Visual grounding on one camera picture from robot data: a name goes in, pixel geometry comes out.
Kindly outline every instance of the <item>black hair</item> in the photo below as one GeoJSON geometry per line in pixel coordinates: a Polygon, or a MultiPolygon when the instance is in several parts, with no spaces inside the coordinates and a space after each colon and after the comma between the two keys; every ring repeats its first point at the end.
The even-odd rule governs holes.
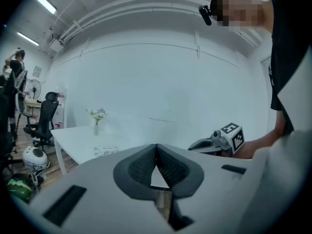
{"type": "Polygon", "coordinates": [[[211,0],[210,12],[217,22],[222,22],[223,26],[229,26],[229,18],[223,16],[223,0],[211,0]]]}
{"type": "Polygon", "coordinates": [[[25,57],[25,51],[22,49],[22,50],[20,50],[20,51],[18,51],[17,53],[16,53],[16,55],[15,55],[15,59],[16,59],[16,57],[22,57],[22,59],[24,59],[24,57],[25,57]]]}

